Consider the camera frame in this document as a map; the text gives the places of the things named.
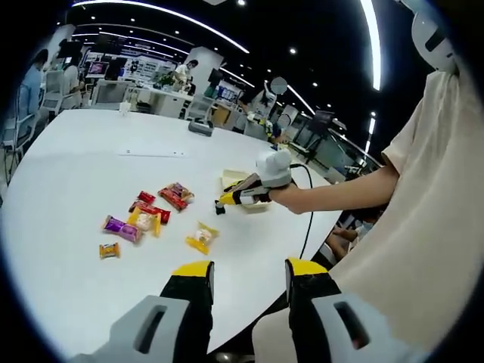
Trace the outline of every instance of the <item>computer screen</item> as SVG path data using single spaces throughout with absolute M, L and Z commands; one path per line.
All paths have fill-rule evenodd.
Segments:
M 105 74 L 107 65 L 109 63 L 106 62 L 92 62 L 91 66 L 89 67 L 89 74 Z

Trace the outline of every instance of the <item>snack package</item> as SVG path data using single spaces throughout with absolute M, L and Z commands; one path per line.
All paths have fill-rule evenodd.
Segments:
M 193 236 L 187 237 L 186 242 L 193 248 L 196 248 L 204 255 L 209 254 L 209 245 L 215 237 L 219 236 L 219 231 L 210 228 L 207 225 L 198 222 L 198 229 Z
M 107 216 L 103 224 L 103 231 L 119 235 L 130 242 L 136 244 L 141 238 L 141 231 L 133 225 L 115 219 L 112 216 Z
M 99 245 L 99 257 L 101 259 L 108 259 L 110 257 L 119 258 L 119 244 L 100 244 Z
M 160 236 L 161 213 L 154 215 L 143 212 L 140 208 L 135 207 L 129 216 L 127 223 L 129 225 L 134 225 L 142 231 L 153 231 L 155 237 Z
M 169 221 L 169 216 L 171 213 L 169 210 L 164 210 L 164 209 L 158 208 L 157 206 L 151 206 L 150 204 L 147 204 L 141 200 L 136 200 L 129 207 L 129 212 L 132 213 L 136 207 L 138 207 L 142 212 L 152 214 L 154 216 L 160 214 L 160 223 L 163 223 L 164 225 Z
M 194 197 L 193 193 L 183 187 L 180 183 L 168 185 L 166 188 L 159 191 L 158 195 L 174 206 L 178 211 L 185 209 L 188 205 L 187 201 Z
M 145 203 L 153 204 L 153 202 L 156 200 L 156 197 L 147 193 L 146 191 L 142 191 L 138 195 L 138 199 L 144 201 Z

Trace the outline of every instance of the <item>ceiling light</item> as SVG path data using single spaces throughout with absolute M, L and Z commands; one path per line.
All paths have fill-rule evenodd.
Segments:
M 109 36 L 119 36 L 120 38 L 128 38 L 127 36 L 122 36 L 122 35 L 116 34 L 116 33 L 99 32 L 99 34 L 107 34 Z
M 376 120 L 374 118 L 370 119 L 370 127 L 368 128 L 368 133 L 370 135 L 373 135 L 373 131 L 375 130 L 375 122 Z
M 183 54 L 186 54 L 186 55 L 189 55 L 190 54 L 187 51 L 183 51 L 183 50 L 178 49 L 178 48 L 170 47 L 169 45 L 166 45 L 166 44 L 156 43 L 156 42 L 153 42 L 152 40 L 147 40 L 147 39 L 142 39 L 142 38 L 136 38 L 134 36 L 130 36 L 129 38 L 130 39 L 139 40 L 140 42 L 148 42 L 148 43 L 151 43 L 151 44 L 156 44 L 156 45 L 159 45 L 160 47 L 170 48 L 170 49 L 173 49 L 174 51 L 177 51 L 179 53 L 183 53 Z
M 74 34 L 73 36 L 96 36 L 97 33 Z
M 233 76 L 233 77 L 235 77 L 235 78 L 239 79 L 240 81 L 244 82 L 246 85 L 249 85 L 250 87 L 255 88 L 255 85 L 253 85 L 252 83 L 248 83 L 248 81 L 246 81 L 245 79 L 240 78 L 238 75 L 233 74 L 232 72 L 230 72 L 230 71 L 226 70 L 225 68 L 220 67 L 219 69 L 220 69 L 220 70 L 223 70 L 224 72 L 226 72 L 226 73 L 230 74 L 231 76 Z
M 100 3 L 101 4 L 104 3 L 104 4 L 123 4 L 123 5 L 141 6 L 143 8 L 150 8 L 150 9 L 153 9 L 153 10 L 158 10 L 158 11 L 162 11 L 162 12 L 165 12 L 165 13 L 168 13 L 168 14 L 171 14 L 171 15 L 174 15 L 176 17 L 180 17 L 182 19 L 188 20 L 188 21 L 190 21 L 190 22 L 192 22 L 194 24 L 197 24 L 198 26 L 201 26 L 201 27 L 209 30 L 210 32 L 216 34 L 220 38 L 223 38 L 227 42 L 229 42 L 232 45 L 236 46 L 237 48 L 239 48 L 244 53 L 249 54 L 249 51 L 247 49 L 245 49 L 242 45 L 240 45 L 236 41 L 228 38 L 225 34 L 222 34 L 218 30 L 215 30 L 212 27 L 210 27 L 210 26 L 208 26 L 208 25 L 206 25 L 204 23 L 201 23 L 200 21 L 195 20 L 195 19 L 193 19 L 191 17 L 188 17 L 186 15 L 177 13 L 176 11 L 173 11 L 173 10 L 161 8 L 160 6 L 155 6 L 155 5 L 151 5 L 151 4 L 145 4 L 144 2 L 134 2 L 134 1 L 130 1 L 130 0 L 88 0 L 88 1 L 84 1 L 84 2 L 77 2 L 77 3 L 73 4 L 73 7 L 75 7 L 75 6 L 84 6 L 84 5 L 91 5 L 91 4 L 100 4 Z
M 360 0 L 370 30 L 371 56 L 373 58 L 373 88 L 377 91 L 381 86 L 381 53 L 380 35 L 378 33 L 377 16 L 371 0 Z
M 315 114 L 316 114 L 316 112 L 315 112 L 315 111 L 314 111 L 314 110 L 311 108 L 311 106 L 309 106 L 309 105 L 308 105 L 308 103 L 307 103 L 306 101 L 304 101 L 304 99 L 303 99 L 303 98 L 302 98 L 302 97 L 299 95 L 299 93 L 297 93 L 297 92 L 296 92 L 296 90 L 295 90 L 294 88 L 292 88 L 290 85 L 287 85 L 287 87 L 289 88 L 289 90 L 290 90 L 292 93 L 294 93 L 294 95 L 295 95 L 296 97 L 298 97 L 298 99 L 299 99 L 299 100 L 302 102 L 302 104 L 304 104 L 304 105 L 305 105 L 305 106 L 308 108 L 308 110 L 310 110 L 310 111 L 311 111 L 311 113 L 312 113 L 313 115 L 315 115 Z
M 165 54 L 165 53 L 160 53 L 159 51 L 152 51 L 151 49 L 144 49 L 144 48 L 139 48 L 139 47 L 135 47 L 133 45 L 126 45 L 124 44 L 123 47 L 127 47 L 127 48 L 134 48 L 134 49 L 139 49 L 140 51 L 150 51 L 151 53 L 156 53 L 156 54 L 159 54 L 159 55 L 162 55 L 164 57 L 170 57 L 170 58 L 173 58 L 172 55 L 169 55 L 169 54 Z

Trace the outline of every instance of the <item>beige shirt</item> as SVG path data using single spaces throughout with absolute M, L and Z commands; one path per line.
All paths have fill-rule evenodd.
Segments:
M 331 271 L 430 351 L 473 292 L 484 260 L 484 112 L 465 73 L 433 73 L 383 152 L 400 174 L 386 212 Z

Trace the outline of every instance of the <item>black cable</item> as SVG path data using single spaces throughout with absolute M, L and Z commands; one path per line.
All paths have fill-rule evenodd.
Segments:
M 294 168 L 304 168 L 304 170 L 308 173 L 308 178 L 309 178 L 309 186 L 312 188 L 312 178 L 311 178 L 311 173 L 309 172 L 309 169 L 306 165 L 304 164 L 291 164 L 290 165 L 291 169 Z M 314 216 L 314 212 L 311 212 L 311 217 L 309 218 L 309 225 L 308 225 L 308 231 L 306 232 L 306 238 L 304 239 L 304 244 L 302 246 L 301 254 L 299 255 L 299 259 L 303 257 L 304 250 L 306 249 L 306 244 L 308 244 L 308 238 L 309 238 L 309 232 L 311 231 L 311 225 L 312 225 L 312 217 Z

